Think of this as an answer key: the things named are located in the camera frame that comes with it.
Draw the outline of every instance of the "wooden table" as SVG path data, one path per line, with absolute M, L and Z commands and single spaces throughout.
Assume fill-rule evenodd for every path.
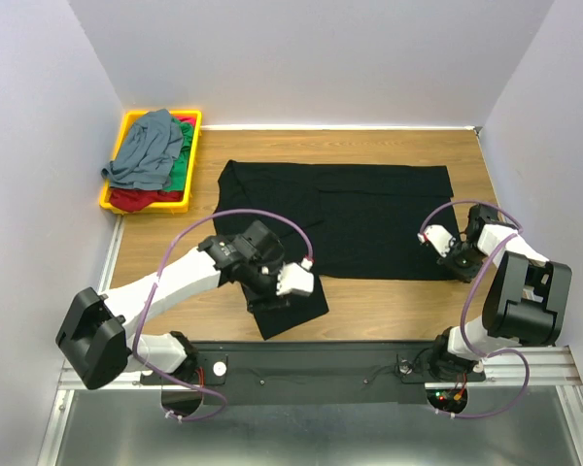
M 495 202 L 473 131 L 204 131 L 197 151 L 190 210 L 183 215 L 127 216 L 112 287 L 153 272 L 170 241 L 214 211 L 218 176 L 227 160 L 298 163 L 446 165 L 455 199 Z M 458 206 L 461 227 L 468 206 Z M 209 223 L 186 236 L 172 260 L 210 234 Z M 348 280 L 323 277 L 330 312 L 273 340 L 433 339 L 459 321 L 469 285 L 459 282 Z M 471 309 L 479 315 L 492 277 Z M 180 330 L 193 340 L 261 340 L 239 285 L 226 285 L 181 303 L 145 327 Z

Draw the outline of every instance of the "screw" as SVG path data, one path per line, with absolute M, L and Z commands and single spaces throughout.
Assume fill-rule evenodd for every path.
M 399 363 L 398 370 L 404 376 L 407 376 L 408 374 L 410 374 L 412 372 L 412 368 L 410 367 L 410 364 L 408 363 L 408 361 L 406 359 L 401 360 L 401 362 Z

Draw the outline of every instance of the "yellow bin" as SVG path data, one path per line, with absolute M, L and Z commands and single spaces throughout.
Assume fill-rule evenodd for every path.
M 115 148 L 113 150 L 113 156 L 111 160 L 114 160 L 119 152 L 120 145 L 123 143 L 125 136 L 127 136 L 127 131 L 131 127 L 132 123 L 144 115 L 148 110 L 133 110 L 127 112 L 123 117 L 123 122 L 120 124 L 119 136 L 115 142 Z M 201 132 L 201 112 L 198 110 L 172 110 L 170 114 L 173 117 L 192 117 L 196 118 L 196 124 L 194 125 L 194 137 L 192 138 L 192 146 L 190 147 L 190 160 L 188 161 L 188 174 L 186 175 L 186 187 L 184 189 L 184 197 L 178 202 L 153 202 L 147 206 L 142 211 L 135 212 L 134 214 L 180 214 L 188 211 L 188 203 L 190 198 L 190 182 L 192 180 L 192 172 L 194 171 L 194 159 L 196 158 L 196 145 L 198 144 L 198 137 Z M 99 205 L 103 209 L 108 209 L 115 214 L 124 215 L 128 214 L 126 211 L 117 209 L 113 206 L 110 201 L 110 191 L 108 180 L 104 182 L 104 187 L 101 189 L 101 195 L 99 196 Z

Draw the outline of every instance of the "gray shirt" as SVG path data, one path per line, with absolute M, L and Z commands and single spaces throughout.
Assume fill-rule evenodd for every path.
M 162 189 L 170 184 L 169 173 L 183 143 L 182 130 L 168 110 L 148 112 L 134 121 L 117 157 L 101 175 L 110 187 Z

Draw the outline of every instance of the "white wall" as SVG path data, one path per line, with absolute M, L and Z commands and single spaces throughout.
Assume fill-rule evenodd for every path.
M 36 464 L 73 295 L 114 225 L 96 205 L 120 101 L 64 0 L 0 0 L 0 466 Z
M 562 341 L 583 379 L 583 0 L 556 0 L 497 101 L 481 144 L 501 205 L 570 265 Z
M 126 108 L 482 124 L 552 0 L 70 0 Z

